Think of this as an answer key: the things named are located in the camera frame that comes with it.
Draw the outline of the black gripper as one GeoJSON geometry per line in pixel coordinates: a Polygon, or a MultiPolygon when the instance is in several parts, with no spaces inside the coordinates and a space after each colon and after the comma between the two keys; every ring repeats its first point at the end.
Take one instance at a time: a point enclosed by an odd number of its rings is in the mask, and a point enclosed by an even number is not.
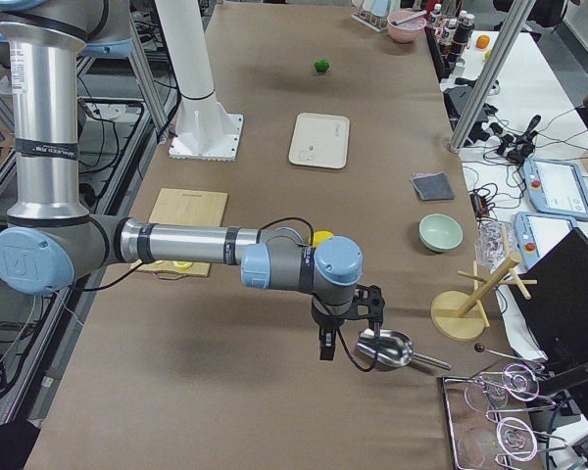
{"type": "Polygon", "coordinates": [[[335,337],[344,324],[342,315],[351,307],[349,301],[340,305],[327,305],[319,296],[312,297],[312,318],[318,325],[319,360],[332,361],[335,354],[335,337]]]}

